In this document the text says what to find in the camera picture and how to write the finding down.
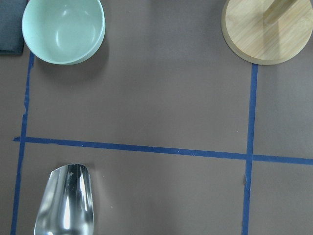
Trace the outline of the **metal ice scoop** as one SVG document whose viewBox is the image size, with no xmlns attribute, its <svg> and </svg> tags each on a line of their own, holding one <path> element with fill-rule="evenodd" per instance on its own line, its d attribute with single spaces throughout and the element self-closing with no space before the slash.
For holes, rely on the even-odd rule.
<svg viewBox="0 0 313 235">
<path fill-rule="evenodd" d="M 34 234 L 94 234 L 93 198 L 86 166 L 68 164 L 51 172 L 36 217 Z"/>
</svg>

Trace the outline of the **grey folded cloth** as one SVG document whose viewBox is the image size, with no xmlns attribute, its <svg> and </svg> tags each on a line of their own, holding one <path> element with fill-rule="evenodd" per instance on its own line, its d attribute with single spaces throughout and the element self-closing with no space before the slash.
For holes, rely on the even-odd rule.
<svg viewBox="0 0 313 235">
<path fill-rule="evenodd" d="M 24 48 L 22 17 L 26 0 L 0 1 L 0 54 L 21 55 Z"/>
</svg>

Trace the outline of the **round wooden stand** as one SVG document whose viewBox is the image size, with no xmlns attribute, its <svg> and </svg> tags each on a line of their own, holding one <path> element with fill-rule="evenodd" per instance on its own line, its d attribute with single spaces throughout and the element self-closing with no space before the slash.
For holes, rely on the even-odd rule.
<svg viewBox="0 0 313 235">
<path fill-rule="evenodd" d="M 258 65 L 276 65 L 295 57 L 313 32 L 309 0 L 228 0 L 221 28 L 229 48 Z"/>
</svg>

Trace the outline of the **mint green bowl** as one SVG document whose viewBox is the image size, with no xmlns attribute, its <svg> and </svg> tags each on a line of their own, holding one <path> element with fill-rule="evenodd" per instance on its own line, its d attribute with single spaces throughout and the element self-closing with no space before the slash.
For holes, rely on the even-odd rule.
<svg viewBox="0 0 313 235">
<path fill-rule="evenodd" d="M 99 0 L 30 0 L 22 16 L 22 35 L 39 59 L 74 65 L 91 58 L 105 37 Z"/>
</svg>

